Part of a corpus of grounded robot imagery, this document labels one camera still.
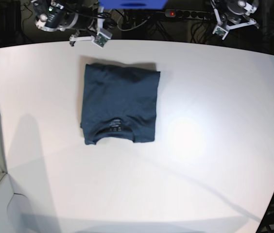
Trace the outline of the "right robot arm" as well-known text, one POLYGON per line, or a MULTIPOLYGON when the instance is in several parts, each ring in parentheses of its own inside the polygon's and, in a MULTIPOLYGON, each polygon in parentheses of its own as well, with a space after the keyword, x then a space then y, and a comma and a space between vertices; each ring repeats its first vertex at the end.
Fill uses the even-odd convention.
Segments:
POLYGON ((32 0, 35 25, 45 32, 85 30, 98 15, 98 3, 84 0, 32 0))

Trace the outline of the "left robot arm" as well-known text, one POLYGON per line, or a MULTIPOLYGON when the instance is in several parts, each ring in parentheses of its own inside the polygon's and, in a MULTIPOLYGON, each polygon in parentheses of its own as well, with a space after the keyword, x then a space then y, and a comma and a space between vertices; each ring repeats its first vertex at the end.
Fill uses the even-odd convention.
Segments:
POLYGON ((250 15, 259 7, 259 0, 225 0, 225 3, 227 19, 235 25, 243 20, 250 21, 250 15))

